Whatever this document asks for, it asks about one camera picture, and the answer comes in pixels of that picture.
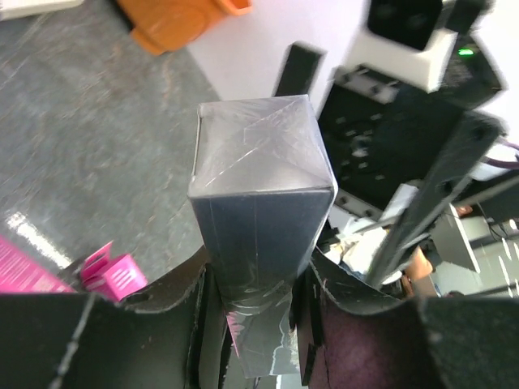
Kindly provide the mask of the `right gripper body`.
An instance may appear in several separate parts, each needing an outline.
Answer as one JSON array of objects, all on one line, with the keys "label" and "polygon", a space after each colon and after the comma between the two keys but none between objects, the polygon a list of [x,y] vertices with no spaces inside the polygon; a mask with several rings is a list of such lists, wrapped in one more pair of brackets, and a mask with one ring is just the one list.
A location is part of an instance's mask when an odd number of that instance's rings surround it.
[{"label": "right gripper body", "polygon": [[318,120],[337,206],[381,218],[400,185],[425,178],[463,112],[437,92],[339,66]]}]

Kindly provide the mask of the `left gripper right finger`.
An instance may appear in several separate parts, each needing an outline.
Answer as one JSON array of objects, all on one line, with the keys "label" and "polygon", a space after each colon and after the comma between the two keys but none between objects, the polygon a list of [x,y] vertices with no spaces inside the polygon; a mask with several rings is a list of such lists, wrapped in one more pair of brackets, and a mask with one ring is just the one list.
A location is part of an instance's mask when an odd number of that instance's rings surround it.
[{"label": "left gripper right finger", "polygon": [[309,388],[515,388],[518,302],[386,295],[321,252],[294,286],[302,384]]}]

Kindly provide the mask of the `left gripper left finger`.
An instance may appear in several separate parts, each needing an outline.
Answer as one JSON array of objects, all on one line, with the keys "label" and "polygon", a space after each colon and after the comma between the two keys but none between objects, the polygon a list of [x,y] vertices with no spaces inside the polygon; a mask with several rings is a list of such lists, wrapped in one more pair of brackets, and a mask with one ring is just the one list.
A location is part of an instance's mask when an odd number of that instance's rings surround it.
[{"label": "left gripper left finger", "polygon": [[4,388],[218,388],[226,321],[198,249],[116,303],[95,293],[1,297]]}]

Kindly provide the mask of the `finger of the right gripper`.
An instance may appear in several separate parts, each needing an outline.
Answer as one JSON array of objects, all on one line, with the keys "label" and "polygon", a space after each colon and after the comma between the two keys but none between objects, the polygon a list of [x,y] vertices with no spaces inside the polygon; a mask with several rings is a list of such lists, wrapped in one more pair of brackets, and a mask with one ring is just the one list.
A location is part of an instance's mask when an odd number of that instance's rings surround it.
[{"label": "finger of the right gripper", "polygon": [[325,54],[306,42],[291,44],[286,50],[273,95],[308,95]]},{"label": "finger of the right gripper", "polygon": [[409,262],[415,247],[448,205],[470,183],[470,175],[504,128],[498,118],[464,113],[440,149],[418,193],[402,212],[368,269],[368,284],[378,288]]}]

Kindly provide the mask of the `pink box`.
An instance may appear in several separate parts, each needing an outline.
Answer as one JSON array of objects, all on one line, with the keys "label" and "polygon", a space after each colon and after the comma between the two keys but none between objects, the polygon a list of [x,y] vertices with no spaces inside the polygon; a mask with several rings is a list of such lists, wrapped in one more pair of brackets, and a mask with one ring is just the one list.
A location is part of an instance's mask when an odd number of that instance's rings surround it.
[{"label": "pink box", "polygon": [[79,279],[89,292],[112,301],[122,301],[148,285],[148,281],[129,253],[111,257],[112,242],[84,260]]},{"label": "pink box", "polygon": [[1,237],[1,293],[74,293],[75,290]]}]

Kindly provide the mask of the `clear Protefix box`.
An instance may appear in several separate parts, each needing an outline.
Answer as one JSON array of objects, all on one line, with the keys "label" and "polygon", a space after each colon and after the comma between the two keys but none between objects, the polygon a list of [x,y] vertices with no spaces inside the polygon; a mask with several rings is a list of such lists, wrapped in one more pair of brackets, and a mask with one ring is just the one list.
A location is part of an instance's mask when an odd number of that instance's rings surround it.
[{"label": "clear Protefix box", "polygon": [[200,105],[187,195],[243,373],[298,372],[292,289],[337,195],[309,98]]}]

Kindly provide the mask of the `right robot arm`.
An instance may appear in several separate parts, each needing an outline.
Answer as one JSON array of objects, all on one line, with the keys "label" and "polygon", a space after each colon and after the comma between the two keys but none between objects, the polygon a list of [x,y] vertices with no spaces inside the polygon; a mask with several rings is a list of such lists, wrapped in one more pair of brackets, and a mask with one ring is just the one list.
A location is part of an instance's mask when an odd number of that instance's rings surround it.
[{"label": "right robot arm", "polygon": [[339,66],[318,118],[340,188],[337,204],[390,227],[367,283],[408,262],[431,226],[472,186],[471,173],[500,137],[479,111],[502,90],[496,69],[470,35],[447,52],[437,91],[367,61]]}]

